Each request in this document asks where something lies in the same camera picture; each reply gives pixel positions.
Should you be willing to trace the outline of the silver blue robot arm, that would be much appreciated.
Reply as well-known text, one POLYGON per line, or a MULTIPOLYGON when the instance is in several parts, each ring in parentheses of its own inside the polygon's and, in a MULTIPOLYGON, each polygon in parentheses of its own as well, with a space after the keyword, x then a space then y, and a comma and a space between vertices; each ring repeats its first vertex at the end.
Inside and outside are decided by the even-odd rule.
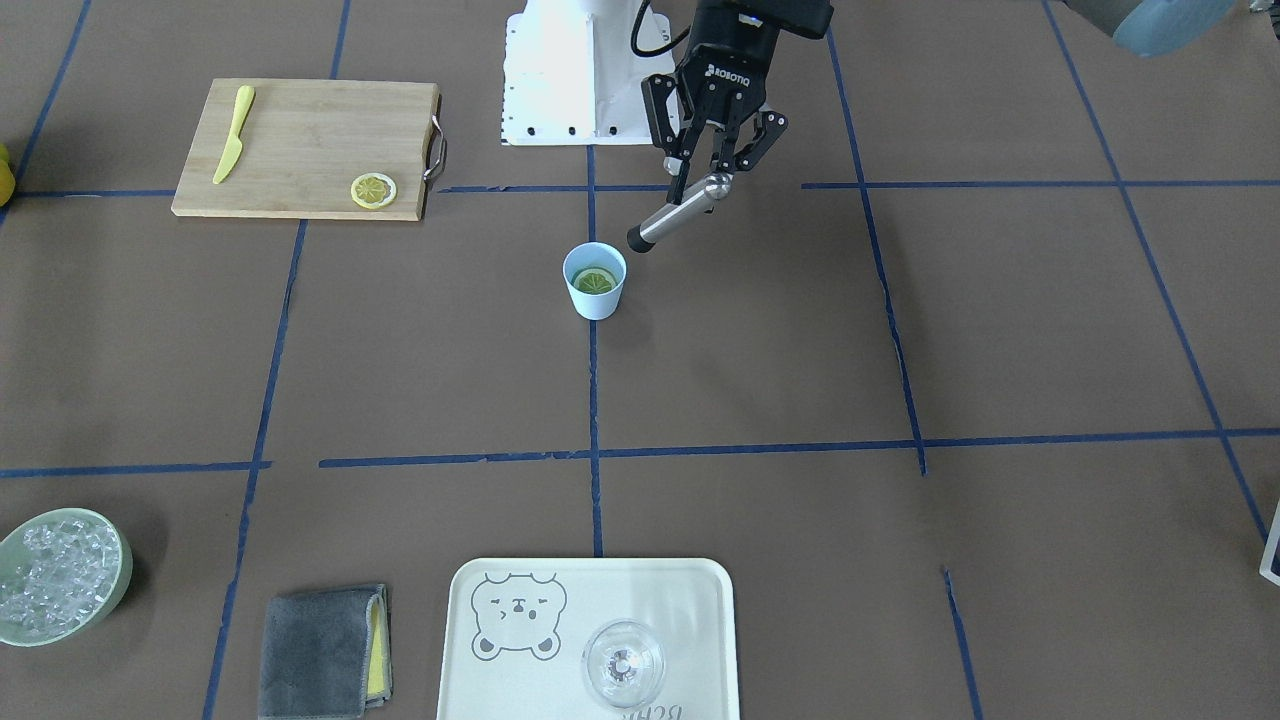
MULTIPOLYGON (((650 4, 630 29, 636 58, 655 58, 685 44, 669 73, 641 83, 652 143, 672 176, 667 202, 721 201, 740 172, 756 168, 787 127, 767 106, 767 76, 782 33, 822 40, 832 1, 699 1, 692 23, 658 47, 639 33, 650 4)), ((1070 1, 1068 6, 1137 56, 1185 47, 1220 22, 1230 1, 1070 1)))

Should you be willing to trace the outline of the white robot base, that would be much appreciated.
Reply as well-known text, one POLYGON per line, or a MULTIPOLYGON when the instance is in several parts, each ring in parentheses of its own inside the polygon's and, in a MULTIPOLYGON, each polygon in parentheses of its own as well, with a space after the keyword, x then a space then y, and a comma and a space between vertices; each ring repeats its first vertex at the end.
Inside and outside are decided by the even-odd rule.
POLYGON ((676 36, 640 1, 525 3, 506 20, 500 142, 650 145, 641 81, 675 70, 676 36))

